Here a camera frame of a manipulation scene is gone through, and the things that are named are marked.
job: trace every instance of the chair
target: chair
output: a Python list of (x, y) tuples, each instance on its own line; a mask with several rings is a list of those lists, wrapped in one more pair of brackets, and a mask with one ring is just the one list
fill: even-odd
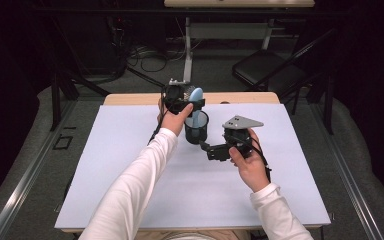
[(336, 32), (336, 29), (329, 30), (287, 59), (272, 51), (261, 49), (233, 65), (232, 74), (248, 86), (247, 91), (274, 92), (279, 99), (283, 99), (295, 92), (295, 96), (285, 103), (287, 104), (295, 99), (292, 109), (292, 114), (295, 114), (301, 87), (320, 79), (323, 74), (327, 73), (327, 67), (329, 66), (328, 61), (326, 61), (318, 64), (320, 65), (320, 67), (317, 67), (318, 69), (310, 66), (309, 70), (307, 70), (297, 63), (302, 63), (303, 58), (309, 54), (317, 53), (321, 55), (321, 52), (330, 49), (330, 47), (322, 48), (321, 45), (332, 38)]

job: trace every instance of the gray carpet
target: gray carpet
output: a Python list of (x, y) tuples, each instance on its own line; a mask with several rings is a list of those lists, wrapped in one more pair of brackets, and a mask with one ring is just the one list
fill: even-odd
[[(270, 48), (287, 55), (290, 51), (290, 42), (284, 39), (272, 40)], [(239, 42), (239, 45), (232, 45), (232, 43), (236, 44), (235, 42), (201, 43), (202, 45), (194, 50), (192, 84), (202, 87), (206, 92), (245, 89), (232, 77), (231, 66), (260, 47), (261, 43)], [(147, 58), (143, 62), (145, 69), (158, 68), (163, 64), (156, 58)], [(183, 64), (182, 60), (169, 61), (162, 71), (152, 73), (142, 71), (140, 65), (134, 68), (162, 83), (167, 83), (170, 78), (182, 78)], [(159, 92), (158, 87), (130, 72), (126, 72), (117, 81), (101, 86), (113, 93)], [(81, 98), (75, 103), (66, 121), (63, 122), (61, 130), (57, 133), (63, 137), (73, 137), (69, 148), (51, 149), (47, 152), (32, 188), (29, 189), (15, 218), (11, 219), (12, 224), (8, 224), (7, 231), (4, 231), (4, 239), (73, 239), (73, 235), (53, 228), (58, 216), (55, 209), (63, 202), (66, 184), (75, 171), (99, 105), (103, 102), (102, 98), (83, 86), (79, 86), (79, 91)], [(0, 189), (0, 213), (24, 172), (37, 158), (41, 146), (46, 142), (52, 120), (50, 89), (39, 94), (39, 98), (41, 108), (35, 124)], [(332, 224), (323, 229), (324, 239), (370, 239), (356, 212), (355, 203), (352, 202), (344, 187), (335, 158), (323, 137), (324, 129), (318, 127), (318, 117), (314, 115), (312, 107), (314, 106), (308, 105), (304, 99), (301, 99), (297, 113), (291, 116), (291, 121), (326, 208), (335, 216)], [(347, 109), (337, 101), (334, 104), (333, 130), (334, 139), (384, 237), (384, 189), (370, 171), (370, 156), (364, 139), (349, 117)], [(315, 239), (321, 239), (320, 229), (311, 230), (311, 233)]]

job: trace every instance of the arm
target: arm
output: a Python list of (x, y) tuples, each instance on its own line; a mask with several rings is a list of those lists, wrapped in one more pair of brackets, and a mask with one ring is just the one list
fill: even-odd
[(165, 114), (158, 134), (110, 186), (80, 239), (134, 239), (154, 187), (191, 111), (190, 104), (178, 115)]
[[(249, 133), (255, 140), (253, 146), (260, 149), (258, 136), (252, 129)], [(292, 214), (286, 199), (280, 195), (279, 187), (269, 182), (261, 157), (253, 151), (244, 159), (235, 147), (229, 149), (229, 154), (242, 180), (253, 191), (251, 203), (269, 239), (313, 239)]]

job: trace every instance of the table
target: table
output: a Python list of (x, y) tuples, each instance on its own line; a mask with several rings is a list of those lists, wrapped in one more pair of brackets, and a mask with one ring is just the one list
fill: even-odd
[[(171, 8), (311, 8), (314, 6), (314, 0), (165, 0), (164, 5)], [(263, 39), (262, 49), (267, 49), (274, 29), (273, 24), (269, 22), (191, 23), (190, 18), (186, 17), (186, 57), (183, 80), (171, 80), (170, 83), (189, 84), (191, 81), (193, 58), (191, 38)]]
[[(156, 127), (159, 97), (154, 93), (112, 94), (106, 98), (55, 228), (80, 232), (86, 227), (106, 189), (147, 144)], [(254, 130), (273, 169), (273, 182), (282, 186), (282, 194), (306, 227), (330, 224), (288, 114), (276, 95), (204, 93), (204, 97), (203, 110), (210, 117), (207, 143), (223, 143), (221, 124), (234, 113), (262, 120), (265, 126)], [(208, 161), (206, 153), (198, 145), (186, 142), (181, 133), (178, 148), (157, 183), (140, 229), (261, 228), (249, 202), (250, 192), (229, 161)]]

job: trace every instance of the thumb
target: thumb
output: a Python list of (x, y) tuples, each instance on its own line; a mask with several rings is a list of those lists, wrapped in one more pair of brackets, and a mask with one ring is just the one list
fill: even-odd
[(239, 169), (245, 166), (245, 159), (237, 148), (229, 148), (229, 154), (233, 162), (235, 162), (236, 166), (238, 166)]
[(189, 103), (188, 105), (186, 105), (185, 108), (183, 108), (181, 112), (179, 112), (178, 115), (180, 115), (185, 120), (189, 116), (189, 114), (191, 114), (192, 110), (193, 110), (193, 104)]

